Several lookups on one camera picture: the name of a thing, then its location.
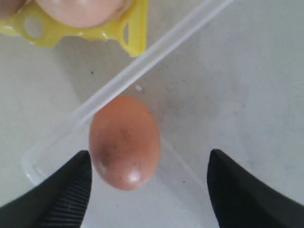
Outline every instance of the egg carton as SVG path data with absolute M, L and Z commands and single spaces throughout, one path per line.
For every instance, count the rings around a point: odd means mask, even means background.
M 63 37 L 77 36 L 84 39 L 117 40 L 132 57 L 141 55 L 147 46 L 148 0 L 133 0 L 130 8 L 118 19 L 95 28 L 73 28 L 63 25 L 35 2 L 30 1 L 17 14 L 0 20 L 0 33 L 8 36 L 22 36 L 29 43 L 42 48 L 54 47 Z M 26 28 L 30 18 L 38 19 L 43 27 L 39 37 L 34 37 Z

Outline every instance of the egg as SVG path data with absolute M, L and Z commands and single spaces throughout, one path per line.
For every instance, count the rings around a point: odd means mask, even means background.
M 132 0 L 36 0 L 52 18 L 75 28 L 101 26 L 125 12 Z
M 120 190 L 134 190 L 146 184 L 157 169 L 159 129 L 145 105 L 119 96 L 93 117 L 89 150 L 105 182 Z
M 27 0 L 0 0 L 0 19 L 17 13 Z

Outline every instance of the yellow egg carton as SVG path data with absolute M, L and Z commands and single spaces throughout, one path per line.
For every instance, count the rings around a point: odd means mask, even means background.
M 28 18 L 37 18 L 43 26 L 43 34 L 34 38 L 28 34 L 25 23 Z M 131 7 L 117 20 L 96 28 L 72 28 L 52 19 L 33 0 L 20 12 L 0 20 L 0 33 L 8 36 L 23 36 L 31 44 L 42 48 L 54 47 L 63 37 L 77 36 L 87 40 L 114 39 L 132 57 L 141 55 L 147 46 L 148 0 L 133 0 Z M 125 40 L 128 28 L 128 40 Z

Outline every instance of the brown egg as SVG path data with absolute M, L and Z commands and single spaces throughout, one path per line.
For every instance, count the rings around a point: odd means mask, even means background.
M 161 156 L 154 117 L 131 97 L 119 96 L 96 113 L 89 143 L 99 175 L 121 190 L 134 190 L 147 183 Z
M 17 13 L 27 0 L 0 0 L 0 19 Z
M 36 0 L 52 18 L 75 28 L 105 24 L 124 12 L 131 0 Z

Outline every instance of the eggshell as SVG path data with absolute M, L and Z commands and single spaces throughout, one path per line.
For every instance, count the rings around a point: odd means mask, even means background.
M 0 19 L 5 19 L 19 11 L 26 0 L 0 0 Z
M 75 28 L 105 24 L 130 6 L 131 0 L 36 0 L 52 18 Z
M 117 97 L 96 113 L 89 144 L 99 175 L 121 190 L 134 190 L 147 183 L 161 156 L 153 115 L 131 97 Z

